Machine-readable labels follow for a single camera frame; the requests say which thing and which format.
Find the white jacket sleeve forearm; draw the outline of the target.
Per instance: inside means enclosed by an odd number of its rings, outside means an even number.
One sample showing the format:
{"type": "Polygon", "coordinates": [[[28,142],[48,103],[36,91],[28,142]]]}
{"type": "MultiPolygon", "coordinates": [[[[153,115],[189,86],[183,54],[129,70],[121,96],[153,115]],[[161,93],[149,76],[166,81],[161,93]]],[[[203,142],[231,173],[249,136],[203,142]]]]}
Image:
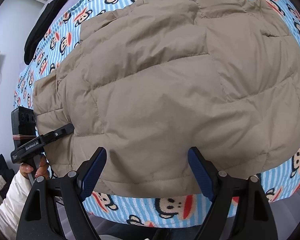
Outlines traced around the white jacket sleeve forearm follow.
{"type": "Polygon", "coordinates": [[[0,231],[6,239],[16,239],[19,220],[30,190],[30,181],[18,171],[0,205],[0,231]]]}

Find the left hand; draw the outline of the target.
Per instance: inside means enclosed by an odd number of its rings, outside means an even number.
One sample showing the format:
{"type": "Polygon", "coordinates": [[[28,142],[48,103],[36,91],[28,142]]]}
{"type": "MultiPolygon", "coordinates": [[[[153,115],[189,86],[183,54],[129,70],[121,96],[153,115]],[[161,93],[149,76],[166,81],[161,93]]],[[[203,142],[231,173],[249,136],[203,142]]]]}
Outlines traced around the left hand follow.
{"type": "Polygon", "coordinates": [[[44,177],[45,179],[50,178],[49,173],[49,163],[47,162],[46,156],[41,155],[36,157],[36,161],[33,165],[29,165],[27,163],[22,163],[19,167],[19,171],[23,177],[29,179],[31,177],[35,180],[38,177],[44,177]]]}

